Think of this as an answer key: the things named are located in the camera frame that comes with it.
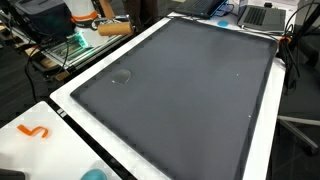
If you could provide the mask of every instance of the green light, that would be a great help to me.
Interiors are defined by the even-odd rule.
[[[83,35],[81,33],[77,33],[74,37],[76,40],[78,40],[79,44],[83,48],[89,47],[89,44],[87,41],[84,39]]]

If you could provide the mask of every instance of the laptop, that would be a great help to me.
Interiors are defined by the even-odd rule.
[[[248,5],[248,0],[240,0],[238,25],[240,27],[272,32],[283,32],[286,11],[274,8]]]
[[[174,11],[188,16],[209,19],[224,4],[226,4],[226,0],[186,0]]]

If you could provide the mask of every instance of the cable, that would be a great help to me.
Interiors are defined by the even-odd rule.
[[[222,10],[219,10],[219,11],[221,11],[221,12],[225,12],[225,14],[222,15],[222,16],[219,16],[219,15],[214,14],[213,16],[224,17],[224,16],[227,16],[227,15],[229,15],[229,14],[233,14],[233,15],[235,15],[235,16],[238,16],[238,15],[236,15],[236,14],[234,14],[234,13],[232,12],[232,11],[234,10],[234,5],[233,5],[233,4],[226,4],[226,5],[227,5],[227,6],[232,6],[232,8],[231,8],[230,11],[222,11]]]
[[[289,43],[291,41],[290,38],[292,38],[292,36],[294,36],[293,32],[289,33],[290,28],[291,28],[291,31],[293,29],[293,25],[291,24],[289,26],[289,23],[290,23],[291,19],[299,11],[301,11],[303,8],[305,8],[307,6],[309,6],[309,8],[310,8],[313,4],[320,5],[320,3],[314,2],[314,0],[313,0],[312,3],[308,3],[306,5],[303,5],[302,7],[300,7],[296,12],[294,12],[291,15],[291,17],[289,18],[288,22],[286,23],[284,35],[279,40],[279,56],[284,61],[285,66],[286,66],[286,74],[285,74],[285,82],[284,82],[285,87],[287,88],[286,94],[288,94],[289,90],[295,91],[297,79],[300,77],[300,71],[299,71],[299,65],[298,65],[299,58],[297,58],[298,62],[296,62],[296,60],[293,57],[292,52],[291,52],[291,50],[289,48]]]
[[[30,58],[30,56],[36,51],[36,49],[37,49],[37,47],[34,48],[34,49],[31,51],[31,53],[30,53],[30,55],[29,55],[29,58]],[[24,72],[26,73],[26,75],[27,75],[27,77],[28,77],[28,79],[29,79],[29,82],[30,82],[30,84],[31,84],[33,100],[35,101],[35,103],[37,103],[38,100],[37,100],[37,97],[36,97],[36,92],[35,92],[34,84],[33,84],[33,81],[32,81],[32,79],[31,79],[31,77],[29,76],[29,73],[28,73],[28,64],[25,65],[25,67],[24,67]]]
[[[11,38],[12,38],[13,42],[14,42],[15,44],[18,44],[17,41],[14,39],[13,32],[12,32],[12,25],[11,25],[11,23],[12,23],[12,18],[13,18],[13,17],[11,16],[11,17],[10,17],[10,20],[9,20],[9,23],[8,23],[9,28],[10,28],[10,35],[11,35]]]
[[[320,28],[320,25],[318,25],[317,27],[313,28],[312,30],[310,30],[309,32],[306,33],[306,36],[308,35],[312,35],[311,33],[316,31],[318,28]]]
[[[19,24],[17,23],[17,21],[14,19],[14,18],[12,18],[12,20],[19,26]],[[22,29],[22,28],[18,28],[20,31],[22,31],[21,33],[23,33],[23,34],[21,34],[21,33],[18,33],[21,37],[23,37],[23,38],[25,38],[25,39],[29,39],[29,42],[28,42],[28,44],[30,44],[31,43],[31,41],[32,41],[32,38],[30,38],[29,36],[28,36],[28,34]]]
[[[243,32],[243,31],[247,31],[247,32],[251,32],[251,33],[255,33],[255,34],[261,34],[261,35],[265,35],[268,36],[270,38],[272,38],[275,41],[279,41],[279,39],[277,39],[276,37],[273,36],[281,36],[281,34],[276,34],[277,32],[259,32],[259,31],[251,31],[249,29],[243,28],[243,30],[237,30],[238,32]]]
[[[285,29],[284,29],[284,30],[285,30],[285,32],[284,32],[284,36],[285,36],[285,37],[287,37],[288,25],[289,25],[291,19],[292,19],[299,11],[301,11],[301,9],[303,9],[303,8],[309,6],[309,5],[313,5],[313,4],[318,4],[318,5],[320,5],[320,3],[318,3],[318,2],[308,3],[308,4],[303,5],[302,7],[300,7],[296,12],[294,12],[294,13],[290,16],[288,22],[286,23]]]
[[[312,3],[314,3],[314,1],[315,0],[312,0],[312,2],[311,2],[311,4],[310,4],[310,6],[309,6],[309,8],[308,8],[308,11],[307,11],[307,13],[306,13],[306,16],[304,17],[304,20],[303,20],[303,24],[302,24],[302,26],[304,26],[305,25],[305,23],[306,23],[306,21],[307,21],[307,18],[308,18],[308,16],[309,16],[309,13],[310,13],[310,10],[311,10],[311,7],[312,7]],[[300,64],[300,60],[299,60],[299,39],[297,40],[297,49],[296,49],[296,51],[297,51],[297,69],[298,69],[298,72],[299,72],[299,64]]]
[[[36,47],[31,51],[31,53],[30,53],[30,55],[29,55],[29,57],[28,57],[28,61],[27,61],[26,65],[25,65],[25,73],[26,73],[26,75],[27,75],[27,77],[28,77],[28,80],[29,80],[29,82],[30,82],[31,89],[32,89],[32,96],[33,96],[33,99],[34,99],[34,101],[35,101],[36,103],[38,102],[38,100],[37,100],[37,98],[36,98],[35,87],[34,87],[33,81],[41,82],[41,83],[43,83],[43,82],[48,82],[48,81],[52,81],[53,78],[54,78],[55,76],[57,76],[57,75],[62,71],[62,69],[64,68],[64,66],[65,66],[65,64],[66,64],[66,62],[67,62],[67,59],[68,59],[68,55],[69,55],[69,42],[66,41],[66,44],[67,44],[67,52],[66,52],[66,56],[65,56],[65,60],[64,60],[64,62],[63,62],[63,65],[60,67],[59,71],[58,71],[55,75],[51,76],[51,77],[50,77],[49,79],[47,79],[47,80],[39,81],[39,80],[33,79],[32,76],[31,76],[31,74],[30,74],[30,72],[29,72],[29,63],[30,63],[30,61],[31,61],[31,58],[32,58],[32,55],[34,54],[34,52],[35,52],[38,48],[40,49],[40,48],[41,48],[41,44],[44,43],[44,42],[45,42],[45,41],[41,42],[38,46],[36,46]]]

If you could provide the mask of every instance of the white table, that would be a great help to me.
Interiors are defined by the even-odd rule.
[[[283,6],[287,11],[288,17],[295,11],[297,7]],[[170,16],[178,16],[179,14],[172,13]],[[226,17],[214,17],[211,20],[203,20],[210,25],[217,25],[220,20],[228,21],[229,25],[226,28],[241,30],[237,25],[237,19],[233,15]],[[89,78],[104,69],[110,63],[118,59],[127,51],[132,49],[142,40],[147,38],[153,32],[158,30],[170,19],[162,19],[157,24],[147,29],[145,32],[123,45],[109,56],[102,59],[100,62],[86,70],[72,81],[55,91],[50,95],[50,98],[57,103],[71,118],[73,118],[82,128],[84,128],[97,142],[99,142],[114,158],[116,158],[127,170],[129,170],[139,180],[157,180],[169,179],[162,172],[151,165],[147,160],[135,152],[131,147],[124,143],[119,137],[111,132],[110,129],[102,125],[97,119],[86,112],[78,105],[71,97],[70,93],[86,82]],[[256,128],[247,159],[245,180],[262,180],[266,177],[268,168],[269,156],[271,152],[272,140],[282,92],[285,69],[280,59],[275,58],[271,67],[269,79],[266,85],[263,101],[256,123]]]
[[[30,137],[17,129],[43,126]],[[110,180],[121,178],[45,102],[40,102],[0,129],[0,168],[22,171],[30,180],[80,180],[91,169]]]

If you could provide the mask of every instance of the chair leg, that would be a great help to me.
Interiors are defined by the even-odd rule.
[[[303,132],[301,132],[298,128],[296,128],[292,123],[281,119],[279,119],[279,122],[282,126],[291,131],[294,135],[296,135],[299,139],[301,139],[304,143],[311,147],[311,154],[316,154],[318,152],[318,145]]]

